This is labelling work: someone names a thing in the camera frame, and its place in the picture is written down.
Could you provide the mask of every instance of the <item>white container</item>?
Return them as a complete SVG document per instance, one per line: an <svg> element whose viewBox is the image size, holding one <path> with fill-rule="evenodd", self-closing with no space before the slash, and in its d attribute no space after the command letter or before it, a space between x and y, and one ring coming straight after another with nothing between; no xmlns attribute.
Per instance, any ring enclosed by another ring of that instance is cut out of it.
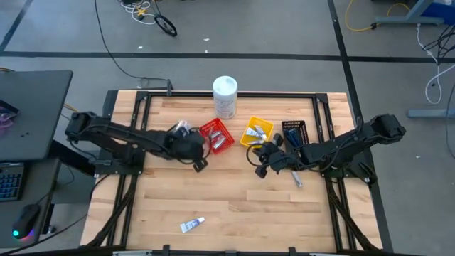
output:
<svg viewBox="0 0 455 256"><path fill-rule="evenodd" d="M219 118L234 117L237 106L237 81L230 76L220 76L213 81L215 113Z"/></svg>

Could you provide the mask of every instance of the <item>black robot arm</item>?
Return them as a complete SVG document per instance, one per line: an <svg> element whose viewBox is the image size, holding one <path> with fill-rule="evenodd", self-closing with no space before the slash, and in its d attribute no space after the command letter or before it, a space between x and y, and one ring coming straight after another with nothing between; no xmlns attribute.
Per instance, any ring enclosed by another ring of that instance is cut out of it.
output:
<svg viewBox="0 0 455 256"><path fill-rule="evenodd" d="M262 163L257 166L256 174L264 178L268 166L277 174L285 168L297 171L317 165L324 166L317 171L326 171L331 167L339 168L350 163L355 155L374 144L398 142L405 132L406 129L400 125L394 115L382 114L327 142L303 145L293 152L286 153L281 150L279 147L283 139L276 135L273 142L265 142L259 149L253 150Z"/></svg>
<svg viewBox="0 0 455 256"><path fill-rule="evenodd" d="M89 141L107 150L113 157L125 165L135 165L134 151L145 150L164 159L191 160L196 171L206 166L203 157L204 138L198 132L141 131L111 122L107 118L98 117L93 112L73 113L65 130L70 143ZM129 142L134 151L130 153L130 145L117 140Z"/></svg>

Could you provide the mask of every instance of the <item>red basket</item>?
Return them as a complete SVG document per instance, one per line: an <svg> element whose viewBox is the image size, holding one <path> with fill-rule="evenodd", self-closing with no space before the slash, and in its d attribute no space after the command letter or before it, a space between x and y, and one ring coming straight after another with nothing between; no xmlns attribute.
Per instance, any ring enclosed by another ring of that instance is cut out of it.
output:
<svg viewBox="0 0 455 256"><path fill-rule="evenodd" d="M235 142L234 138L232 138L232 135L229 133L228 129L226 129L226 126L221 122L219 118L215 118L214 120L208 122L207 124L204 124L203 126L199 127L199 132L200 134L202 134L202 136L208 137L208 133L212 128L213 128L212 132L220 131L221 134L226 138L225 142L217 149L214 149L212 147L212 152L214 154L218 154L223 150L227 149L228 147L230 147L232 144L234 144Z"/></svg>

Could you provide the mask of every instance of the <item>yellow plastic basket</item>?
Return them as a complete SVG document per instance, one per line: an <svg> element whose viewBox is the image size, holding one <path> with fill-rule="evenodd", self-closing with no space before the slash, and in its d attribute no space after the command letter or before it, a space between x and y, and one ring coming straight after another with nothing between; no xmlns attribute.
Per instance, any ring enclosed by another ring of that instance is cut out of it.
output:
<svg viewBox="0 0 455 256"><path fill-rule="evenodd" d="M241 145L250 146L250 142L253 142L253 141L259 139L254 136L247 135L248 127L255 129L255 125L261 126L261 128L264 130L265 134L267 135L267 141L269 140L270 134L272 134L272 131L273 131L273 124L271 122L260 119L259 117L251 117L250 121L248 122L247 127L245 128L245 131L243 132L242 138L240 139Z"/></svg>

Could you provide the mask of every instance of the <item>tube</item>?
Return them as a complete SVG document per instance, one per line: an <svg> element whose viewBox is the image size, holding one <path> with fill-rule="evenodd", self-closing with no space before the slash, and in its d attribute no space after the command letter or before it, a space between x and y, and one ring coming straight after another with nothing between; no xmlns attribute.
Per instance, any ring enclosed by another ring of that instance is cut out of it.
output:
<svg viewBox="0 0 455 256"><path fill-rule="evenodd" d="M194 220L190 220L185 223L180 224L180 229L182 229L182 233L187 233L188 231L192 230L193 228L199 226L199 224L203 223L205 220L204 217L196 218Z"/></svg>

